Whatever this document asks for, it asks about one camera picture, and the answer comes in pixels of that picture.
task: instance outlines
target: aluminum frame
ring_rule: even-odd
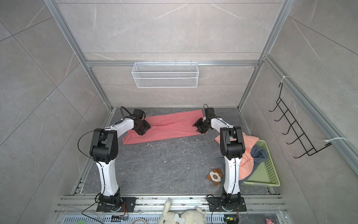
[[[71,33],[71,31],[70,31],[70,29],[69,29],[69,27],[68,27],[68,25],[67,25],[67,23],[65,21],[60,9],[58,8],[57,3],[54,0],[44,0],[44,2],[47,5],[47,8],[49,9],[49,11],[51,12],[53,18],[57,22],[60,30],[62,31],[63,35],[66,38],[68,44],[71,46],[73,52],[77,56],[79,62],[81,63],[81,65],[82,65],[83,69],[85,70],[86,74],[88,75],[89,79],[91,80],[91,82],[95,86],[98,94],[102,98],[102,100],[105,103],[107,109],[109,111],[111,111],[113,109],[113,107],[112,107],[112,105],[111,105],[106,93],[102,89],[101,84],[97,80],[94,72],[86,65],[86,59],[84,57],[84,54],[83,54],[81,48],[79,47],[76,39],[72,35],[72,33]]]
[[[57,201],[57,208],[54,214],[81,214],[88,206],[95,201],[95,194],[81,196],[63,196]],[[246,212],[241,214],[288,214],[280,195],[241,195],[245,199]],[[209,204],[206,201],[206,195],[121,195],[121,197],[136,197],[134,212],[130,214],[162,214],[163,205],[168,199],[171,200],[170,210],[176,213],[183,213],[186,210],[200,207],[205,211],[209,211]],[[90,207],[86,211],[96,212],[97,204]],[[214,214],[236,214],[234,211],[214,212]]]
[[[295,0],[285,0],[283,2],[281,10],[280,10],[280,12],[279,12],[279,14],[278,14],[278,16],[276,18],[276,21],[274,23],[274,26],[273,26],[273,28],[271,30],[271,33],[268,36],[266,44],[263,47],[263,50],[261,52],[260,58],[258,60],[259,64],[258,64],[257,68],[255,68],[255,70],[253,71],[253,73],[252,73],[252,75],[251,75],[251,77],[250,77],[250,79],[249,79],[249,81],[248,81],[248,83],[246,85],[245,91],[242,94],[240,102],[237,105],[237,108],[239,109],[239,111],[242,110],[242,108],[243,108],[243,106],[244,106],[244,104],[245,104],[245,102],[247,100],[247,97],[250,94],[251,89],[252,89],[252,87],[253,87],[253,85],[254,85],[257,77],[258,77],[258,74],[261,71],[262,64],[263,64],[262,63],[263,57],[271,51],[271,49],[272,49],[272,47],[273,47],[273,45],[275,43],[275,40],[276,40],[276,38],[277,38],[282,26],[284,25],[284,22],[286,21],[286,18],[288,16],[289,12],[291,11],[291,8],[292,8],[294,3],[295,3]]]
[[[270,55],[264,55],[263,60],[279,79],[283,76],[288,76]],[[290,77],[284,78],[282,83],[285,84],[292,96],[299,102],[299,104],[304,108],[310,118],[316,123],[328,139],[344,137],[343,134]],[[331,141],[331,143],[358,176],[358,153],[354,146],[349,141],[343,139],[336,139]]]
[[[257,60],[90,60],[86,61],[87,66],[95,67],[95,66],[133,66],[134,63],[139,62],[192,62],[198,63],[199,66],[257,66]]]

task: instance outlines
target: orange towel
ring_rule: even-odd
[[[242,133],[242,135],[244,138],[245,153],[242,155],[240,162],[239,180],[242,180],[251,174],[253,169],[253,157],[251,156],[251,149],[259,140],[258,137],[249,136],[245,133]],[[216,137],[215,140],[220,144],[220,136]]]

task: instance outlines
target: white wire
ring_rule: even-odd
[[[137,218],[137,219],[133,220],[133,222],[131,224],[135,224],[137,221],[142,221],[144,224],[147,224],[147,222],[142,218]]]
[[[336,140],[336,139],[344,139],[344,140],[348,140],[348,138],[343,138],[343,137],[335,137],[335,138],[331,138],[331,139],[326,139],[324,140],[325,142],[330,142],[332,140]]]

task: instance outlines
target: black cable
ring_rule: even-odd
[[[236,185],[236,158],[234,158],[234,160],[235,160],[235,182],[234,182],[234,187],[232,188],[231,195],[232,195],[232,193],[234,193],[234,189],[235,189],[235,185]]]
[[[215,209],[216,209],[217,207],[219,207],[220,205],[222,205],[222,204],[218,204],[218,206],[216,206],[216,207],[214,208],[214,210],[211,212],[211,224],[213,224],[213,213],[214,213]]]
[[[222,120],[219,120],[219,121],[221,121],[224,125],[226,125],[227,126],[227,128],[229,128],[229,125],[227,124],[227,123],[225,123],[224,121],[222,121]]]
[[[90,218],[90,219],[93,219],[93,220],[95,220],[95,221],[97,221],[97,222],[99,222],[99,223],[101,223],[101,224],[104,224],[103,222],[101,222],[101,221],[99,221],[99,220],[97,220],[97,219],[95,219],[95,218],[92,218],[92,217],[90,217],[90,216],[88,216],[88,215],[85,215],[83,212],[84,211],[86,211],[87,209],[89,209],[90,207],[92,207],[94,204],[96,204],[96,203],[98,203],[98,201],[96,200],[97,199],[97,197],[100,195],[100,193],[98,193],[96,196],[95,196],[95,202],[91,205],[91,206],[89,206],[88,208],[86,208],[85,210],[83,210],[81,213],[82,213],[82,215],[84,215],[84,216],[86,216],[86,217],[88,217],[88,218]]]
[[[124,106],[121,106],[120,109],[121,109],[122,118],[124,118],[123,109],[125,109],[127,111],[127,113],[131,114]]]
[[[88,133],[90,133],[90,132],[94,132],[94,131],[95,131],[95,130],[92,130],[92,131],[89,131],[89,132],[84,133],[84,134],[79,138],[79,140],[78,140],[78,142],[77,142],[77,148],[78,148],[78,150],[79,150],[83,155],[87,156],[87,157],[90,158],[90,159],[93,159],[93,158],[90,157],[90,156],[88,156],[88,155],[86,155],[86,154],[84,154],[84,152],[79,149],[79,141],[81,140],[81,138],[82,138],[83,136],[85,136],[86,134],[88,134]]]
[[[206,198],[206,201],[208,202],[208,204],[209,204],[209,205],[213,205],[213,204],[210,203],[210,201],[209,201],[209,199],[208,199],[209,196],[214,197],[214,195],[207,195],[207,196],[205,197],[205,198]]]
[[[208,202],[209,205],[214,205],[214,204],[211,204],[211,203],[210,203],[210,201],[209,201],[209,199],[208,199],[209,196],[214,197],[214,195],[207,195],[207,196],[205,197],[205,198],[206,198],[206,201]],[[217,207],[219,207],[220,205],[222,205],[222,204],[218,204],[218,206],[216,206],[216,207],[214,208],[214,210],[211,212],[211,224],[213,224],[213,213],[214,213],[215,209],[216,209]]]
[[[101,170],[102,170],[102,177],[103,177],[103,193],[105,192],[105,189],[106,189],[106,183],[105,183],[105,174],[103,173],[103,167],[100,163],[98,163],[100,166],[101,166]]]

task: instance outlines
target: brown teddy bear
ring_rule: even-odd
[[[223,177],[223,174],[221,172],[221,169],[216,168],[216,169],[213,169],[206,178],[208,180],[213,181],[215,186],[218,186],[222,177]]]

